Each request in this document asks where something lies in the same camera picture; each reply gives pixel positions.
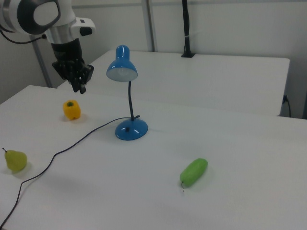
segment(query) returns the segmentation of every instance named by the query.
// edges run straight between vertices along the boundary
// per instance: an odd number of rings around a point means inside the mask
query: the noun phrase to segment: white table
[[[115,59],[109,51],[92,63],[94,73],[87,91],[127,97],[128,84],[106,77]],[[277,116],[280,114],[289,60],[271,57],[237,57],[131,52],[139,77],[132,97],[143,100],[225,109]],[[58,87],[71,91],[66,82]]]
[[[83,111],[75,121],[62,112],[70,99]],[[143,100],[134,110],[149,126],[144,137],[117,139],[115,122],[59,155],[23,189],[5,229],[306,229],[305,120]],[[1,158],[0,222],[22,180],[125,115],[127,98],[34,86],[1,104],[1,147],[24,151],[29,163],[11,175]],[[198,157],[207,171],[182,192],[179,175]]]

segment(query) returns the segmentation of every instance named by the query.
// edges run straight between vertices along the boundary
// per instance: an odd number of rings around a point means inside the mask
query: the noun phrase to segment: yellow pear
[[[5,150],[5,160],[8,168],[12,171],[20,171],[27,165],[27,155],[23,152]]]

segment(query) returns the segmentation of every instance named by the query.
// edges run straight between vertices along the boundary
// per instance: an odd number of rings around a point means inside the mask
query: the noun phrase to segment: lamp shade
[[[121,45],[116,49],[116,59],[106,71],[108,78],[114,81],[132,81],[138,77],[135,66],[130,61],[130,50]]]

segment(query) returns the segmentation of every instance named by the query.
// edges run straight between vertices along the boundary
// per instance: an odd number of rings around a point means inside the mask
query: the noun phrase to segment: blue desk lamp
[[[148,130],[146,122],[135,118],[133,115],[131,81],[138,77],[138,72],[130,61],[130,51],[127,46],[121,45],[117,47],[116,59],[107,69],[106,75],[114,81],[129,82],[128,99],[131,119],[120,123],[115,130],[115,135],[121,140],[135,140],[144,136]]]

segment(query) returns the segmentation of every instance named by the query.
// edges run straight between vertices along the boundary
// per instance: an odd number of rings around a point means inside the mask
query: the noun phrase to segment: yellow bell pepper
[[[76,100],[69,100],[63,104],[64,115],[69,119],[78,119],[81,116],[81,109]]]

